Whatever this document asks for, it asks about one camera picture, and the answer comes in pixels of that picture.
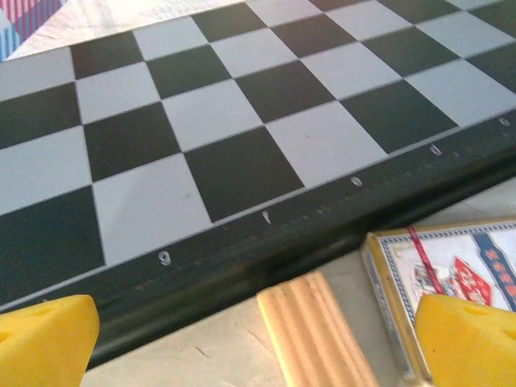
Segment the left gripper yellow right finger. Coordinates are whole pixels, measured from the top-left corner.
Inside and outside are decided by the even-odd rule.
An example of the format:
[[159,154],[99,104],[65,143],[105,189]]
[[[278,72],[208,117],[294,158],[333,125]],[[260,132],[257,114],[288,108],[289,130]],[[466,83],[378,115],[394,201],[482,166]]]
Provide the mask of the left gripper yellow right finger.
[[415,331],[435,387],[516,387],[516,312],[426,295]]

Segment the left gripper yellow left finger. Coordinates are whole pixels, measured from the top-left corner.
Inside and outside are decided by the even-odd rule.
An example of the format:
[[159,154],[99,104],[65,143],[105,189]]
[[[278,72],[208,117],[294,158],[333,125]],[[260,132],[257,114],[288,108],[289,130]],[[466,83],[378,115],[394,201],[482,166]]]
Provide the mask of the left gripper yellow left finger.
[[99,327],[90,295],[0,314],[0,387],[80,387]]

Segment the small patterned card box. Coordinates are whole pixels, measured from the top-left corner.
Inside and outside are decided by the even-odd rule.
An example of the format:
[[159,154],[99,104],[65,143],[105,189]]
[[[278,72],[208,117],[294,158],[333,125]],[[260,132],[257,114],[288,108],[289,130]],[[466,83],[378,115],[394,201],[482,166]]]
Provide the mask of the small patterned card box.
[[516,216],[377,231],[360,251],[402,375],[433,387],[416,339],[420,298],[447,296],[516,311]]

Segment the small wooden block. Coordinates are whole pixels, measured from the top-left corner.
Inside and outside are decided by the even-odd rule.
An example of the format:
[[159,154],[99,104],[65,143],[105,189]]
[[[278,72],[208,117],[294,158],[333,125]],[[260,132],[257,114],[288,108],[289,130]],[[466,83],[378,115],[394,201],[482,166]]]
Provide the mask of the small wooden block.
[[380,387],[322,272],[256,298],[288,387]]

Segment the black grey chessboard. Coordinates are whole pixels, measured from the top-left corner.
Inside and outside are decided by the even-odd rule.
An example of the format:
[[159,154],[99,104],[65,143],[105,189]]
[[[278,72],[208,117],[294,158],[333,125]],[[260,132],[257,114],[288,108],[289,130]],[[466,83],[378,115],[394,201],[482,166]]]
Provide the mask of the black grey chessboard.
[[516,172],[516,0],[248,0],[0,62],[0,313],[92,365]]

